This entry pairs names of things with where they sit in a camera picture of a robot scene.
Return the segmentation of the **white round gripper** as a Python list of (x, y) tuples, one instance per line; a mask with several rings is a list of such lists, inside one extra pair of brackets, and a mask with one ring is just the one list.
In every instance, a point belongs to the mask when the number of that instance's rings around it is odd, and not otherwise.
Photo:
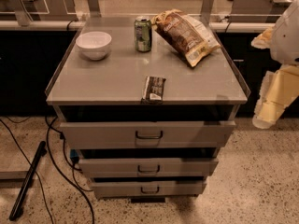
[(263, 77), (260, 98), (254, 109), (252, 124), (269, 129), (285, 109), (299, 96), (299, 0), (293, 0), (277, 20), (274, 28), (265, 29), (254, 37), (256, 49), (269, 49), (273, 60), (282, 65), (276, 72)]

